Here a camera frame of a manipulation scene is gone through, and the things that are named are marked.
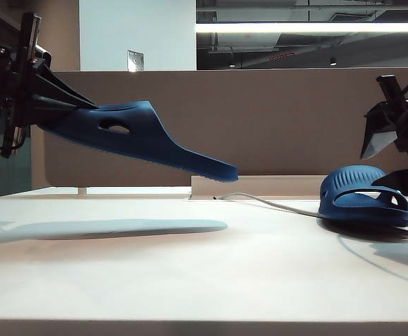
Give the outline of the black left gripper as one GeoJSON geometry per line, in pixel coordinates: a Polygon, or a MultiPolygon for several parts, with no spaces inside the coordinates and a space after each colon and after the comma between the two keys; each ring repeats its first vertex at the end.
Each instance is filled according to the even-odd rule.
{"type": "Polygon", "coordinates": [[[17,48],[0,46],[0,118],[5,127],[0,154],[4,158],[25,141],[25,127],[57,120],[76,109],[97,109],[50,70],[51,54],[38,46],[41,18],[22,16],[17,48]]]}

